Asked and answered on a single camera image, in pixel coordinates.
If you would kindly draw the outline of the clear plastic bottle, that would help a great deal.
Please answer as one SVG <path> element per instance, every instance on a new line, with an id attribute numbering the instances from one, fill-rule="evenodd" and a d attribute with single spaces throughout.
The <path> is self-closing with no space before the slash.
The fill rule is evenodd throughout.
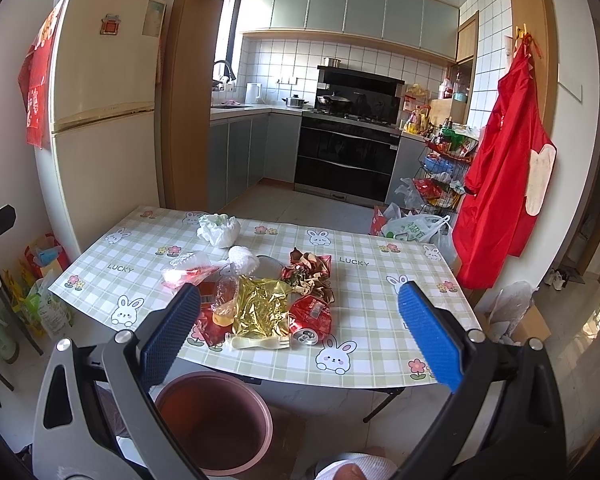
<path id="1" fill-rule="evenodd" d="M 212 321 L 226 327 L 234 322 L 237 314 L 237 293 L 239 280 L 234 275 L 222 276 L 216 283 L 214 299 L 211 304 Z"/>

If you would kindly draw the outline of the gold foil wrapper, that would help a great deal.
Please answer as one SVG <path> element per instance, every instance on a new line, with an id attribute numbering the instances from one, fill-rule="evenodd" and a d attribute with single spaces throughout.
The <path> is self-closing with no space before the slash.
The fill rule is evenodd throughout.
<path id="1" fill-rule="evenodd" d="M 270 278 L 241 276 L 237 293 L 234 335 L 252 338 L 289 336 L 290 287 Z"/>

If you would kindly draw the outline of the white foam net roll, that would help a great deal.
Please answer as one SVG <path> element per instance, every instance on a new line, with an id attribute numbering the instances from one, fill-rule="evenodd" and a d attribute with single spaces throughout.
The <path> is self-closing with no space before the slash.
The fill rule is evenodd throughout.
<path id="1" fill-rule="evenodd" d="M 239 275 L 250 275 L 260 266 L 259 258 L 245 246 L 233 246 L 227 253 L 228 264 Z"/>

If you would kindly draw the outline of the crushed red soda can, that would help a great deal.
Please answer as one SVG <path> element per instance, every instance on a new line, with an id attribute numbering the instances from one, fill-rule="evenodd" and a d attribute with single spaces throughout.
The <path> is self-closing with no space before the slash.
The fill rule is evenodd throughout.
<path id="1" fill-rule="evenodd" d="M 332 332 L 329 305 L 314 296 L 301 296 L 290 307 L 289 331 L 300 344 L 321 344 Z"/>

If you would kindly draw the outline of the white plastic bag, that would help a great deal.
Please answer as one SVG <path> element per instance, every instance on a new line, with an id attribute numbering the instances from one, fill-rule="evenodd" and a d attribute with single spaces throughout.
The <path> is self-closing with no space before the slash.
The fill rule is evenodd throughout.
<path id="1" fill-rule="evenodd" d="M 240 223 L 227 214 L 203 214 L 199 217 L 197 236 L 212 247 L 232 247 L 240 233 Z"/>

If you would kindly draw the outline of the red brown wrapper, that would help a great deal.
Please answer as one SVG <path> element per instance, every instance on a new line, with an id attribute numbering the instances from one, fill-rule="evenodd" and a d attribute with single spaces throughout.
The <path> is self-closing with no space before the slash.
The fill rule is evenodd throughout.
<path id="1" fill-rule="evenodd" d="M 295 247 L 289 254 L 289 264 L 280 271 L 280 279 L 293 292 L 322 300 L 325 304 L 335 301 L 330 277 L 332 276 L 332 256 L 302 252 Z"/>

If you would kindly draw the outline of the dark red snack packet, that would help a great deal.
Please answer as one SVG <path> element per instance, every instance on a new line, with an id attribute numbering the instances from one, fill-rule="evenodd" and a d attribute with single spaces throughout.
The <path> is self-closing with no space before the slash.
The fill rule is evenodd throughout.
<path id="1" fill-rule="evenodd" d="M 234 318 L 217 314 L 213 310 L 217 288 L 218 283 L 212 281 L 204 281 L 198 285 L 201 294 L 200 313 L 186 342 L 197 348 L 205 344 L 209 350 L 221 352 L 226 337 L 233 333 Z"/>

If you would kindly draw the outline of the white plastic spork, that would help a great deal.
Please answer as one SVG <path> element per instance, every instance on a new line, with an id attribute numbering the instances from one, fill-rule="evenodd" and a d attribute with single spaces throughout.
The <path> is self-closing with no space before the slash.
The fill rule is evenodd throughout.
<path id="1" fill-rule="evenodd" d="M 233 336 L 230 337 L 230 345 L 235 350 L 246 350 L 246 349 L 266 349 L 266 350 L 280 350 L 288 349 L 290 347 L 290 340 L 288 336 L 269 336 L 264 338 L 252 338 L 244 336 Z"/>

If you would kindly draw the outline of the white green shopping bag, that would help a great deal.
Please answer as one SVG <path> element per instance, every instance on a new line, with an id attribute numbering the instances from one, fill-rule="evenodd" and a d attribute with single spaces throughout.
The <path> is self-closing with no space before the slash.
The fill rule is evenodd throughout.
<path id="1" fill-rule="evenodd" d="M 450 222 L 449 216 L 435 214 L 410 214 L 388 221 L 380 230 L 381 235 L 392 240 L 404 242 L 428 243 Z"/>

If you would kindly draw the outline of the red hanging apron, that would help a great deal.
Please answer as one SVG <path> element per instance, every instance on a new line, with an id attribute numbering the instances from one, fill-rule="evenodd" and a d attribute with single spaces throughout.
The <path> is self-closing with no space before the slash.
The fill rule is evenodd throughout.
<path id="1" fill-rule="evenodd" d="M 465 177 L 453 231 L 467 289 L 492 287 L 509 257 L 519 257 L 544 203 L 557 148 L 541 122 L 531 35 L 524 35 Z"/>

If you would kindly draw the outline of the cream refrigerator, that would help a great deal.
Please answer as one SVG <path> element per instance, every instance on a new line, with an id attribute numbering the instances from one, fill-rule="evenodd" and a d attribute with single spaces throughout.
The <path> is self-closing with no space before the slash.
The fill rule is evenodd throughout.
<path id="1" fill-rule="evenodd" d="M 38 180 L 70 260 L 138 206 L 158 206 L 163 0 L 61 0 L 45 32 Z"/>

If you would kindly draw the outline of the grey lower cabinets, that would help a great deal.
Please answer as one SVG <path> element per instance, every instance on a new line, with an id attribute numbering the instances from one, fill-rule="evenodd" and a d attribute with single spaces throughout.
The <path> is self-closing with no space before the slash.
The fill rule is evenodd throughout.
<path id="1" fill-rule="evenodd" d="M 207 209 L 218 211 L 264 179 L 294 184 L 302 115 L 276 108 L 211 114 Z"/>

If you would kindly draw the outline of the grey cabinets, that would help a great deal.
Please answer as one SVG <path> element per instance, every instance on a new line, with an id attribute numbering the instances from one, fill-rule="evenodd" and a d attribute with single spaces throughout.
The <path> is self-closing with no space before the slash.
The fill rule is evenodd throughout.
<path id="1" fill-rule="evenodd" d="M 218 211 L 264 179 L 294 184 L 302 115 L 276 108 L 211 114 L 207 209 Z"/>
<path id="2" fill-rule="evenodd" d="M 452 60 L 458 9 L 437 0 L 242 0 L 245 32 L 309 30 L 390 42 Z"/>

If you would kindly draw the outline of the black oven range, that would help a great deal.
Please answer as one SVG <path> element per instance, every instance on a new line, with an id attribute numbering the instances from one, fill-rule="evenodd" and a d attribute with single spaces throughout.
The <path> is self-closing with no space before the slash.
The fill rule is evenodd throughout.
<path id="1" fill-rule="evenodd" d="M 337 200 L 382 203 L 400 143 L 396 121 L 403 85 L 388 76 L 318 66 L 314 107 L 302 114 L 294 183 Z M 317 96 L 332 94 L 351 106 L 317 104 Z"/>

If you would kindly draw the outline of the white electric kettle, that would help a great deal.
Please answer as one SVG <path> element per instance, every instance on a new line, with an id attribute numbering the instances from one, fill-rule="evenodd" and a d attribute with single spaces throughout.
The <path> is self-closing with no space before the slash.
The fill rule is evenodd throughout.
<path id="1" fill-rule="evenodd" d="M 262 84 L 257 82 L 246 84 L 245 103 L 248 105 L 262 103 Z"/>

